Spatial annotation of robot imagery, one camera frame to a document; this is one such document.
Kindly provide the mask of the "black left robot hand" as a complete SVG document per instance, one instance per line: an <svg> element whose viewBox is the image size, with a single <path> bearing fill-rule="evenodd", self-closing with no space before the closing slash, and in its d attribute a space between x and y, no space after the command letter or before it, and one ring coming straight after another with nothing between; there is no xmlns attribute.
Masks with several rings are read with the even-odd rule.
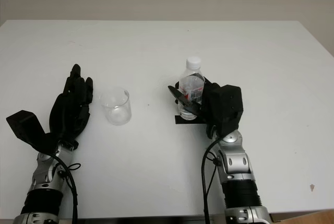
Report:
<svg viewBox="0 0 334 224"><path fill-rule="evenodd" d="M62 140L74 142L89 120L89 105L93 99L93 80L81 77L75 64L65 82L64 90L56 98L49 118L50 132Z"/></svg>

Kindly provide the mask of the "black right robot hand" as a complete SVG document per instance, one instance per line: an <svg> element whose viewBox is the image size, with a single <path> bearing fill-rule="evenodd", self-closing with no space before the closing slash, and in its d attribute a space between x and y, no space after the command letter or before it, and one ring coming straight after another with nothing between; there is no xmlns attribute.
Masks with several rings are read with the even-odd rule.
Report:
<svg viewBox="0 0 334 224"><path fill-rule="evenodd" d="M175 98L175 103L177 105L185 106L186 112L193 113L196 118L194 120L186 120L180 115L175 116L175 124L206 124L206 134L212 139L213 135L216 134L216 138L222 138L223 134L221 133L220 123L216 122L213 116L213 104L210 101L210 93L216 89L220 88L217 83L210 82L206 77L204 77L204 90L202 93L202 101L195 102L186 102L185 95L178 90L179 82L175 86L168 86L170 93Z"/></svg>

